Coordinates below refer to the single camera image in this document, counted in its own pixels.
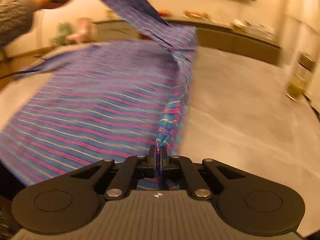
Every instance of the knitted sweater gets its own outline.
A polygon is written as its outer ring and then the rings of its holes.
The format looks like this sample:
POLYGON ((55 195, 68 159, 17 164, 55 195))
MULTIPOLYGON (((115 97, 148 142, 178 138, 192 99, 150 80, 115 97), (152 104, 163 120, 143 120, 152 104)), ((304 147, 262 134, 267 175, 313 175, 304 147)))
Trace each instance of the knitted sweater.
POLYGON ((0 49, 30 30, 35 11, 33 0, 5 0, 0 4, 0 49))

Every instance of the jar lid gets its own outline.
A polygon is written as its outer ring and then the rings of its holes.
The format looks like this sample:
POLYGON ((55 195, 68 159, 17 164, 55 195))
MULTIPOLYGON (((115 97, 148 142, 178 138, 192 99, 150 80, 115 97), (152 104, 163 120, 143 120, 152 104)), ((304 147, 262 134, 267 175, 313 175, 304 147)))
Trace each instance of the jar lid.
POLYGON ((311 72, 313 71, 315 66, 315 61, 307 53, 304 52, 300 52, 298 63, 311 72))

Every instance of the person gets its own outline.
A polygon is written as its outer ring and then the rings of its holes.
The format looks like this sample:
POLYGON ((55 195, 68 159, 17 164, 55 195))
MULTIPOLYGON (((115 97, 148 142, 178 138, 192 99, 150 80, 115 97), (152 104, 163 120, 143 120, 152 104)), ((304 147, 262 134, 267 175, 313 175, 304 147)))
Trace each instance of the person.
POLYGON ((5 0, 0 4, 0 49, 30 30, 35 11, 55 9, 68 1, 53 3, 51 0, 5 0))

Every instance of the white table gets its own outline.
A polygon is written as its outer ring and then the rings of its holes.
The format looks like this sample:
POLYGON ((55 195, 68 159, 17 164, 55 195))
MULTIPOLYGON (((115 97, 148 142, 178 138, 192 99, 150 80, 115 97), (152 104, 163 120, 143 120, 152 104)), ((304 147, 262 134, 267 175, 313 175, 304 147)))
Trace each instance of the white table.
MULTIPOLYGON (((50 76, 20 79, 0 93, 0 130, 50 76)), ((307 236, 320 229, 320 123, 304 99, 287 98, 284 84, 276 66, 199 48, 180 154, 193 162, 213 158, 293 188, 306 204, 298 232, 307 236)))

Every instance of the blue striped fabric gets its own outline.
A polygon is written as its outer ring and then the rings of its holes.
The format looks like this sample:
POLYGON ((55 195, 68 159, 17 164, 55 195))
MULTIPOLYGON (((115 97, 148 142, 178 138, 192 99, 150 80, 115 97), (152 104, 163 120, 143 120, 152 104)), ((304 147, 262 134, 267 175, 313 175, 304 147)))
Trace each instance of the blue striped fabric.
MULTIPOLYGON (((188 100, 195 28, 170 25, 146 0, 102 0, 154 41, 114 41, 38 65, 54 77, 0 135, 1 162, 31 185, 151 144, 174 146, 188 100)), ((147 179, 140 188, 153 188, 147 179)))

